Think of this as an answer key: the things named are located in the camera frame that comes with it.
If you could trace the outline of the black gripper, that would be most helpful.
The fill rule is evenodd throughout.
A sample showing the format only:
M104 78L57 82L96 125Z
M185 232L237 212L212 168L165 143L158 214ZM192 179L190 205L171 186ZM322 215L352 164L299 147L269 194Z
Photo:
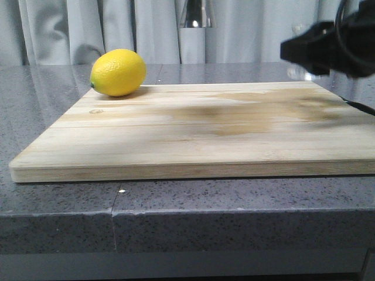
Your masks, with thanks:
M358 10L344 18L345 6L341 1L334 22L318 22L282 42L280 58L314 75L331 70L355 78L374 74L374 1L361 1Z

